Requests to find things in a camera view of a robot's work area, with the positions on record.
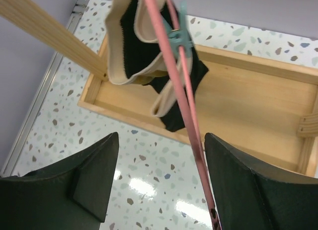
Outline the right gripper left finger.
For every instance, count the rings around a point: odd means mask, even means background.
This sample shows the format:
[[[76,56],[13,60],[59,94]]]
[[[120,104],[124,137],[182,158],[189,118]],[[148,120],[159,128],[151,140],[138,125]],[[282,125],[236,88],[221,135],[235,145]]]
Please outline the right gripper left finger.
[[[119,136],[24,176],[0,180],[3,230],[97,230],[105,221]]]

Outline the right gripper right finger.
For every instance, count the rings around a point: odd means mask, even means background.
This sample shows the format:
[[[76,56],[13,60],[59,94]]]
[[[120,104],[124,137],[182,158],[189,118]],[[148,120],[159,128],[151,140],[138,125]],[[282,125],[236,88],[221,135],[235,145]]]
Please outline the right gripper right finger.
[[[266,163],[205,135],[220,230],[316,230],[318,180]]]

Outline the wooden rack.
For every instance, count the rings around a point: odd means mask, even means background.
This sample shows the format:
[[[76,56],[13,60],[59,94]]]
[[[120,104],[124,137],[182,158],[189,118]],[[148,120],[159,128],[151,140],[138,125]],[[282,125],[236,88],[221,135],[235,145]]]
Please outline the wooden rack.
[[[190,16],[199,58],[209,68],[195,104],[201,135],[213,133],[272,165],[316,176],[318,43],[279,32]],[[119,135],[115,175],[198,180],[185,129],[151,115],[150,86],[100,81],[66,57],[36,104],[3,175],[23,176]]]

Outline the black beige underwear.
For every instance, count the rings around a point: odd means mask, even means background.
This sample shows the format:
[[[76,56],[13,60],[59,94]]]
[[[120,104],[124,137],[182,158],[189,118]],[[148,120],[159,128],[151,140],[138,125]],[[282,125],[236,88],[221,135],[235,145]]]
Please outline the black beige underwear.
[[[151,115],[160,118],[170,132],[183,129],[183,118],[145,1],[112,0],[105,26],[109,81],[115,85],[150,85],[158,93]]]

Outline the light blue clothespin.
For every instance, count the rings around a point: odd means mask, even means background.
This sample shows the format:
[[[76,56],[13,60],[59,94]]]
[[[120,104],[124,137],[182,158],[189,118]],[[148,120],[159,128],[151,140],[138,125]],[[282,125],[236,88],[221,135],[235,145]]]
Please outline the light blue clothespin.
[[[179,10],[175,8],[172,0],[167,0],[166,3],[172,25],[170,25],[165,18],[162,20],[174,57],[178,58],[179,47],[183,47],[186,58],[190,58],[192,56],[193,43],[187,27],[186,3],[182,2]]]

